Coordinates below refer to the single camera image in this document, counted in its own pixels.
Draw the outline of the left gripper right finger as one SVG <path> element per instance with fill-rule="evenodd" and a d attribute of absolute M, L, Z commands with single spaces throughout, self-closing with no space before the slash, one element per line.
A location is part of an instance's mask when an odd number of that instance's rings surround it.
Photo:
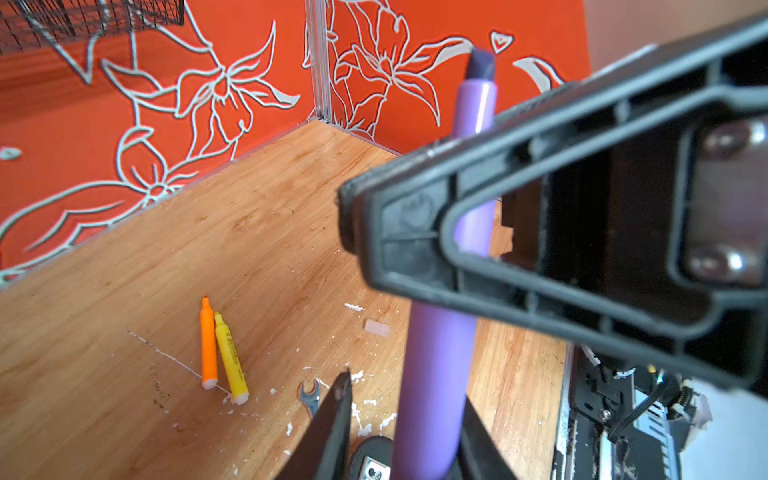
<path fill-rule="evenodd" d="M 517 478 L 497 449 L 469 398 L 465 402 L 460 431 L 458 478 L 478 480 Z"/>

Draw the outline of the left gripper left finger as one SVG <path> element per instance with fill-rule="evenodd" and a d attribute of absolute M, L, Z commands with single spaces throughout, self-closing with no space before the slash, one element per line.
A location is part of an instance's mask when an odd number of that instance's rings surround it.
<path fill-rule="evenodd" d="M 346 479 L 353 388 L 351 373 L 340 373 L 276 479 Z"/>

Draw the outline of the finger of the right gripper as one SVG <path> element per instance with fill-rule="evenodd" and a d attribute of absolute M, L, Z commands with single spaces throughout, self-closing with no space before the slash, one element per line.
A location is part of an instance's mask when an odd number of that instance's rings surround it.
<path fill-rule="evenodd" d="M 767 16 L 374 168 L 338 207 L 377 290 L 750 387 L 767 372 Z"/>

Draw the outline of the purple marker pen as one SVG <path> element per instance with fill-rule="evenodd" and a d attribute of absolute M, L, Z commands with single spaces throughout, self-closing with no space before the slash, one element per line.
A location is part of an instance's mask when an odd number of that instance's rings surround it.
<path fill-rule="evenodd" d="M 495 56 L 475 49 L 458 87 L 452 136 L 491 127 L 497 100 Z M 460 444 L 478 318 L 434 296 L 410 310 L 392 454 L 394 479 L 442 479 Z"/>

